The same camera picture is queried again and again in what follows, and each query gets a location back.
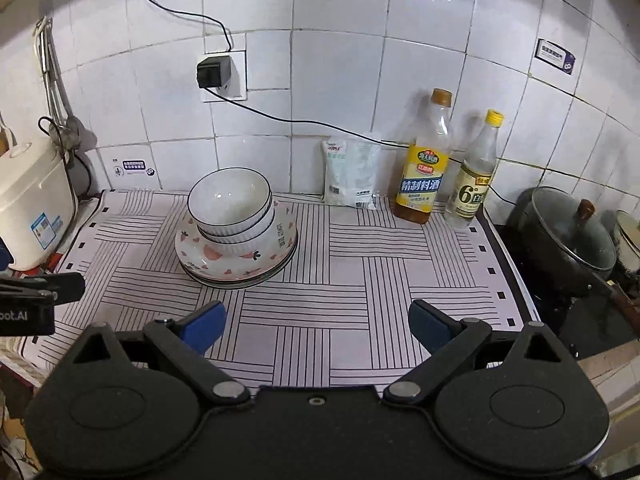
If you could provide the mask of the black gas stove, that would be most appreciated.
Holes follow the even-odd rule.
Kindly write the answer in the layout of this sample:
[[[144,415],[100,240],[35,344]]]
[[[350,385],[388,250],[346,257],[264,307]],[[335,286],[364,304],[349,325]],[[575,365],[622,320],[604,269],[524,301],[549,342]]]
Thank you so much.
[[[495,228],[532,296],[541,321],[552,329],[576,360],[638,340],[631,324],[611,299],[589,289],[574,297],[561,287],[547,283],[542,271],[526,257],[516,229],[500,224]]]

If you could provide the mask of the pink rabbit pattern plate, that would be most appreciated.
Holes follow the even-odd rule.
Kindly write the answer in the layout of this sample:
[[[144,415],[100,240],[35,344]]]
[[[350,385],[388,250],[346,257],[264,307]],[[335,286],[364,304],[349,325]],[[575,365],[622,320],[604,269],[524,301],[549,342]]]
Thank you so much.
[[[262,278],[277,271],[295,252],[297,226],[293,206],[277,200],[274,220],[265,234],[242,243],[242,248],[224,249],[208,240],[190,214],[179,223],[175,250],[184,270],[203,282],[232,285]]]

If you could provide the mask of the white bowl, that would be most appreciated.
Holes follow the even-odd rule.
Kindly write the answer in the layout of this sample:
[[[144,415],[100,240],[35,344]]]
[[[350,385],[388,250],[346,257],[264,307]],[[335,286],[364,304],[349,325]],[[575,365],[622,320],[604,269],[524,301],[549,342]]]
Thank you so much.
[[[218,244],[218,243],[212,242],[211,240],[208,240],[201,233],[200,234],[205,238],[205,245],[209,246],[213,250],[216,250],[216,252],[220,252],[221,255],[240,256],[240,255],[248,254],[249,252],[254,252],[260,246],[262,246],[262,244],[265,244],[265,242],[269,240],[269,237],[271,235],[272,226],[273,224],[265,233],[262,233],[261,236],[254,238],[254,240],[249,240],[248,242],[240,243],[240,244],[229,244],[229,245]]]
[[[208,240],[211,240],[212,242],[218,244],[229,245],[245,243],[249,240],[254,240],[254,238],[258,236],[261,236],[262,233],[265,233],[273,224],[275,215],[276,212],[274,211],[273,200],[270,200],[267,209],[256,220],[256,222],[248,228],[242,229],[239,233],[226,235],[214,234],[212,230],[206,230],[201,226],[198,226],[198,232],[200,232]]]
[[[193,185],[188,211],[207,235],[252,238],[274,217],[271,185],[254,169],[218,169]]]

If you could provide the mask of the white rice cooker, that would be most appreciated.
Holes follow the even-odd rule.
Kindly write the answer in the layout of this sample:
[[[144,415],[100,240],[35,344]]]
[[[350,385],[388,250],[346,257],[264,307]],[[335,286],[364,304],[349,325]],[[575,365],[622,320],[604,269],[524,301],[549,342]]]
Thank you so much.
[[[74,220],[77,200],[64,160],[47,136],[14,145],[1,156],[1,243],[8,267],[43,264]]]

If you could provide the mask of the white vinegar bottle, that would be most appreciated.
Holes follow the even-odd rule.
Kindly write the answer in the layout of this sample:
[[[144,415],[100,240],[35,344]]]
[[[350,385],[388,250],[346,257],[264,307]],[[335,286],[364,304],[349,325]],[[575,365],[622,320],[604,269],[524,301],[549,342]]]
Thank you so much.
[[[488,110],[483,128],[468,146],[445,208],[445,220],[465,229],[483,205],[497,167],[497,139],[503,114]]]

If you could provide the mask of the white oval plate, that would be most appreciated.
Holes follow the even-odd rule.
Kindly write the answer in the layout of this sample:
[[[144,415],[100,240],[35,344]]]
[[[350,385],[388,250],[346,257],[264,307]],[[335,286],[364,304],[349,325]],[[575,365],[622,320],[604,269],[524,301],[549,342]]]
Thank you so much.
[[[274,278],[288,265],[281,260],[275,264],[248,262],[245,260],[219,260],[207,266],[195,263],[180,263],[182,270],[195,281],[220,289],[243,289],[253,287]]]

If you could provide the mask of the black power adapter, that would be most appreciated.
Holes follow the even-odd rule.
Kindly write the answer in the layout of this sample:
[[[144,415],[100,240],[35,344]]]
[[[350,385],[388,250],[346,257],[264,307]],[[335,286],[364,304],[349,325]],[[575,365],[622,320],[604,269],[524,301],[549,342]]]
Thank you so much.
[[[196,64],[196,81],[202,89],[224,88],[232,75],[232,59],[229,55],[208,56]]]

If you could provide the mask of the cooking wine bottle yellow label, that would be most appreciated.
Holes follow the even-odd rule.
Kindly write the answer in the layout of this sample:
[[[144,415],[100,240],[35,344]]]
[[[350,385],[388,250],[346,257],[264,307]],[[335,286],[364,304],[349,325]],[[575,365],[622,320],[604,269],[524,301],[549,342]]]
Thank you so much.
[[[454,142],[450,127],[452,93],[435,88],[421,100],[402,140],[409,141],[394,203],[394,215],[425,224],[442,185]]]

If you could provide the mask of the blue fried egg plate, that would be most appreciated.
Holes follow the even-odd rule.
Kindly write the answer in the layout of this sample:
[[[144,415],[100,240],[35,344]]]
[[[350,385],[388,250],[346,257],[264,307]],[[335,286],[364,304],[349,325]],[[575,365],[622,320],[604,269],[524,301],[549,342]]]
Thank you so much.
[[[298,246],[296,238],[292,245],[268,252],[256,250],[249,255],[220,256],[208,260],[205,249],[195,247],[188,249],[186,243],[176,243],[176,251],[182,270],[195,281],[215,288],[242,289],[249,288],[277,276],[293,259]]]

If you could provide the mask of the black wok with lid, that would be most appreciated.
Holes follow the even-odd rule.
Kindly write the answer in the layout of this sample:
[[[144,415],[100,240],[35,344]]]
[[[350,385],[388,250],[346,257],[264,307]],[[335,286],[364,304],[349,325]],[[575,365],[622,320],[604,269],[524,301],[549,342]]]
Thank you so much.
[[[547,283],[574,297],[589,289],[611,299],[638,332],[639,307],[608,284],[617,249],[590,200],[552,186],[528,188],[518,196],[506,225],[516,229],[526,257]]]

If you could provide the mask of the cream enamel pot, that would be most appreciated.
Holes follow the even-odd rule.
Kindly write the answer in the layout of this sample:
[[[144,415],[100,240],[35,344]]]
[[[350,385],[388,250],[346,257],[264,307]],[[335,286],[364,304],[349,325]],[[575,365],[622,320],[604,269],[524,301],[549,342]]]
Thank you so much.
[[[638,274],[640,269],[639,221],[626,211],[616,211],[613,236],[620,264],[628,274]]]

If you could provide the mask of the white salt bag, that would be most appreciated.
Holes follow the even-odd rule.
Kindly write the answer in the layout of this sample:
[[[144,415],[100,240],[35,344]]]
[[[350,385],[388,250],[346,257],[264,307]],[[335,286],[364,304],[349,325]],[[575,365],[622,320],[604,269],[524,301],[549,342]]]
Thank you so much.
[[[329,206],[375,209],[380,146],[368,141],[329,139],[322,142],[323,201]]]

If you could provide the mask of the striped table mat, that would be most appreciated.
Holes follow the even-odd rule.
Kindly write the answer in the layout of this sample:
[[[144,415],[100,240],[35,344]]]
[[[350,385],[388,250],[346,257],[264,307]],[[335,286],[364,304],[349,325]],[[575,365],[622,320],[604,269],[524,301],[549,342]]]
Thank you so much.
[[[307,196],[277,202],[296,229],[291,258],[262,283],[212,287],[195,274],[229,268],[186,250],[195,240],[186,196],[103,194],[60,262],[84,276],[85,295],[56,311],[52,335],[24,339],[18,354],[47,374],[91,323],[138,330],[217,300],[227,323],[206,356],[244,384],[383,388],[426,358],[409,330],[412,300],[497,330],[536,318],[484,217],[456,231],[440,212],[418,226],[395,218],[386,203],[363,210]]]

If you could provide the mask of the hanging metal ladle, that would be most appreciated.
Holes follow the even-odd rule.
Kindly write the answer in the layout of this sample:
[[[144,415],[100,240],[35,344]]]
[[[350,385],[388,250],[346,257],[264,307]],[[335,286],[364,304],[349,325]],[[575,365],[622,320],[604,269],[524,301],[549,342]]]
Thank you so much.
[[[64,88],[53,43],[52,25],[52,18],[44,16],[35,24],[34,29],[35,56],[48,111],[43,119],[43,132],[53,139],[62,152],[73,155],[80,148],[84,126],[73,113]]]

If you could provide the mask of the small wall label sticker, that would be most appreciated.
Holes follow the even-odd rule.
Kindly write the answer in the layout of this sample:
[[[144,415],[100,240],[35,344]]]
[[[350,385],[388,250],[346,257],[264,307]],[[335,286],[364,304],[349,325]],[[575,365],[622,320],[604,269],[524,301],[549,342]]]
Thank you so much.
[[[155,169],[149,166],[144,159],[112,159],[114,174],[116,177],[134,176],[144,174],[153,177]]]

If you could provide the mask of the blue wall sticker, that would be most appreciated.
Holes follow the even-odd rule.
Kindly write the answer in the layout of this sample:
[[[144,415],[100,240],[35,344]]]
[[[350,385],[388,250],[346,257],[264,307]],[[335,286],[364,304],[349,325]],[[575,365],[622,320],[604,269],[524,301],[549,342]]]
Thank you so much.
[[[576,58],[569,50],[544,38],[537,40],[534,58],[553,66],[564,74],[571,75],[574,70]]]

